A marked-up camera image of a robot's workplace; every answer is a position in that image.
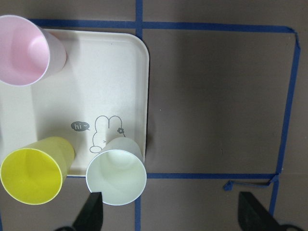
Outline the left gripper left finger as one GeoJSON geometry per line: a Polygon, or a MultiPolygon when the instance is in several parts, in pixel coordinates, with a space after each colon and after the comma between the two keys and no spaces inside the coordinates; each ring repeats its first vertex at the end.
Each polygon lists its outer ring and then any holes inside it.
{"type": "Polygon", "coordinates": [[[76,231],[100,231],[103,225],[101,192],[92,192],[73,223],[76,231]]]}

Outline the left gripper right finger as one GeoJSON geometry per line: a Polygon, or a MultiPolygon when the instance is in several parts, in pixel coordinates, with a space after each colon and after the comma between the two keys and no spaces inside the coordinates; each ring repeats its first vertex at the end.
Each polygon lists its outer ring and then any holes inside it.
{"type": "Polygon", "coordinates": [[[238,223],[243,231],[278,231],[279,224],[251,192],[240,192],[238,223]]]}

